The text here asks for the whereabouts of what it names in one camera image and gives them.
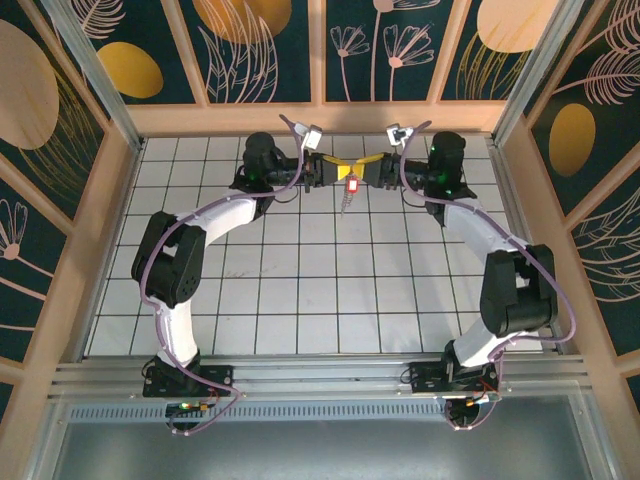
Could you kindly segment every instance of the wall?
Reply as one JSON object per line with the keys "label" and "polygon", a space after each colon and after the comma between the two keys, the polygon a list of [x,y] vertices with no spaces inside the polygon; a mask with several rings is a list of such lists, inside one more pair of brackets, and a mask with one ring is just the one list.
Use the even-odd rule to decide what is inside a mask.
{"label": "wall", "polygon": [[581,17],[505,153],[576,309],[575,347],[609,433],[638,478],[640,3],[595,0]]}
{"label": "wall", "polygon": [[19,478],[133,162],[30,1],[2,2],[0,71],[0,465]]}
{"label": "wall", "polygon": [[286,133],[280,113],[327,131],[490,131],[556,4],[72,2],[145,135]]}

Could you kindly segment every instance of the metal rail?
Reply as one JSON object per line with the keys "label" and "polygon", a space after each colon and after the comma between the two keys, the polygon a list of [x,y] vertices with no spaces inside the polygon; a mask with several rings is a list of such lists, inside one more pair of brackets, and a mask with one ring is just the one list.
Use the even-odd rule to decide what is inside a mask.
{"label": "metal rail", "polygon": [[[464,393],[413,394],[402,374],[410,362],[439,361],[439,355],[332,355],[319,357],[215,357],[204,365],[232,365],[234,386],[244,392],[243,401],[358,400],[392,398],[454,398]],[[54,377],[52,401],[135,400],[142,397],[140,370],[147,358],[85,360],[61,364]],[[556,354],[507,354],[504,360],[503,394],[506,396],[573,393],[590,389],[587,371],[579,356]]]}

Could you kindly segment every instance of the red object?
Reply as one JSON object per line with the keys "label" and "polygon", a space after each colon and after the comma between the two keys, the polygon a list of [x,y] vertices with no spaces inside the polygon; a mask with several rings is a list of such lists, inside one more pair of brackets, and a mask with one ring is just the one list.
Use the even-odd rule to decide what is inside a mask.
{"label": "red object", "polygon": [[349,181],[347,182],[347,192],[356,193],[357,191],[358,191],[358,179],[357,178],[349,179]]}

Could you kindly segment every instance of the dark teal wall panel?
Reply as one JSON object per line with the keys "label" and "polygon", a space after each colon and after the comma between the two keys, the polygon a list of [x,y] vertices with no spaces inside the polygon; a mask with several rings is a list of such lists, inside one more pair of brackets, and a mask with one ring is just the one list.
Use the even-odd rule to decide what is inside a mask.
{"label": "dark teal wall panel", "polygon": [[640,170],[572,234],[616,353],[639,349]]}
{"label": "dark teal wall panel", "polygon": [[13,385],[0,382],[0,424],[2,423],[2,417],[9,405],[9,398],[11,398],[11,392],[13,391]]}
{"label": "dark teal wall panel", "polygon": [[[246,28],[236,24],[226,35],[217,35],[203,21],[194,7],[193,0],[180,0],[180,7],[193,50],[196,54],[207,94],[211,103],[266,103],[310,102],[311,79],[309,65],[309,17],[307,0],[273,0],[272,2],[247,2],[262,5],[263,9],[290,15],[286,25],[277,32],[265,24],[264,28]],[[230,0],[213,2],[215,14],[228,19],[235,15],[246,16],[239,7],[236,10]],[[258,8],[251,10],[259,24]],[[272,15],[264,14],[269,22]],[[260,38],[247,48],[246,42],[231,43],[226,38]]]}
{"label": "dark teal wall panel", "polygon": [[506,100],[530,54],[493,52],[482,43],[477,27],[481,4],[471,2],[442,100]]}
{"label": "dark teal wall panel", "polygon": [[[12,27],[16,27],[22,33],[16,37],[16,30]],[[26,137],[35,135],[44,141],[47,135],[42,133],[46,128],[43,127],[44,121],[41,118],[50,117],[51,112],[55,112],[56,109],[58,112],[57,121],[53,124],[55,129],[42,146],[35,148],[35,144],[25,145],[23,142],[16,142],[15,135],[0,132],[0,154],[15,165],[60,210],[73,218],[104,137],[104,131],[17,1],[3,2],[0,10],[0,28],[4,35],[12,35],[12,41],[19,42],[19,45],[15,45],[16,51],[19,48],[28,48],[29,39],[35,42],[36,48],[32,48],[31,51],[35,50],[38,54],[46,56],[48,64],[43,68],[46,69],[47,75],[51,75],[52,79],[55,78],[56,85],[53,89],[57,87],[57,99],[54,99],[51,96],[42,96],[40,86],[37,84],[29,84],[26,91],[20,84],[18,85],[20,90],[16,91],[15,95],[24,97],[23,105],[8,107],[14,108],[15,111],[5,110],[3,114],[11,115],[16,119],[15,122],[19,122],[20,119],[31,122],[21,123],[19,128],[26,132]],[[0,55],[6,55],[0,58],[0,62],[3,62],[4,67],[7,68],[2,75],[17,75],[17,69],[11,67],[11,62],[20,61],[20,59],[10,58],[9,53]],[[42,87],[48,86],[50,86],[48,83],[42,85]],[[43,98],[48,99],[48,102],[41,101]],[[24,117],[26,105],[29,105],[30,111],[35,112],[33,116]]]}
{"label": "dark teal wall panel", "polygon": [[[383,11],[385,4],[393,9]],[[370,0],[328,0],[327,101],[426,100],[452,5],[452,0],[381,1],[378,10]],[[392,68],[393,62],[399,68]]]}
{"label": "dark teal wall panel", "polygon": [[633,401],[636,402],[638,412],[640,412],[640,375],[627,378],[627,384],[629,385],[629,390],[631,390]]}
{"label": "dark teal wall panel", "polygon": [[[82,15],[82,10],[77,6],[80,3],[87,3],[87,0],[76,3],[75,10]],[[150,97],[140,98],[123,93],[124,102],[129,105],[194,103],[191,87],[160,0],[127,0],[116,3],[121,4],[120,9],[113,11],[108,18],[122,18],[117,20],[117,24],[113,27],[96,28],[98,32],[103,33],[97,33],[95,36],[106,38],[91,38],[91,43],[98,51],[98,55],[100,56],[101,48],[111,43],[125,42],[133,45],[143,50],[158,65],[163,82],[160,91]],[[126,58],[121,59],[123,68],[129,65]]]}
{"label": "dark teal wall panel", "polygon": [[542,80],[540,80],[540,84],[538,85],[536,90],[533,92],[533,95],[531,95],[531,98],[529,99],[527,106],[524,108],[525,116],[529,115],[529,113],[535,106],[536,102],[538,101],[540,94],[547,86],[549,77],[553,74],[553,72],[555,72],[558,66],[558,63],[560,63],[560,60],[562,60],[562,57],[567,51],[567,47],[569,46],[569,44],[573,40],[573,37],[575,37],[578,29],[582,25],[582,22],[584,21],[584,17],[586,17],[587,13],[589,13],[589,10],[591,10],[591,7],[593,6],[593,2],[594,0],[584,0],[584,3],[582,4],[582,8],[580,9],[578,18],[576,20],[576,23],[574,23],[573,27],[571,27],[571,30],[569,31],[564,41],[562,42],[562,45],[560,46],[560,50],[558,51],[555,58],[553,59],[553,62],[551,62],[551,65],[549,65],[549,68],[547,68],[547,71],[545,72],[544,77],[542,77]]}
{"label": "dark teal wall panel", "polygon": [[[609,3],[532,128],[565,214],[640,142],[640,36],[631,33],[640,32],[640,5],[618,23],[616,9],[625,5],[633,7]],[[626,45],[619,35],[632,47],[619,47]],[[561,121],[567,112],[573,118]]]}
{"label": "dark teal wall panel", "polygon": [[0,180],[0,357],[24,360],[65,241]]}

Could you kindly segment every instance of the metal frame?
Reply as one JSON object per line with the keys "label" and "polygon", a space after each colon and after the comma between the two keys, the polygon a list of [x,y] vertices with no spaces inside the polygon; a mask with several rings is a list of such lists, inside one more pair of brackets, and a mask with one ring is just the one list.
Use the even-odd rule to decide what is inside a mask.
{"label": "metal frame", "polygon": [[[52,478],[69,424],[164,423],[168,400],[141,396],[144,380],[140,370],[146,360],[107,357],[61,364],[26,478]],[[246,393],[236,407],[238,413],[221,421],[442,421],[444,399],[457,394],[412,394],[410,386],[400,380],[409,362],[437,360],[438,355],[430,354],[328,355],[206,357],[202,363],[233,365],[235,386]],[[505,397],[567,396],[592,477],[621,478],[581,356],[508,353],[502,392]]]}

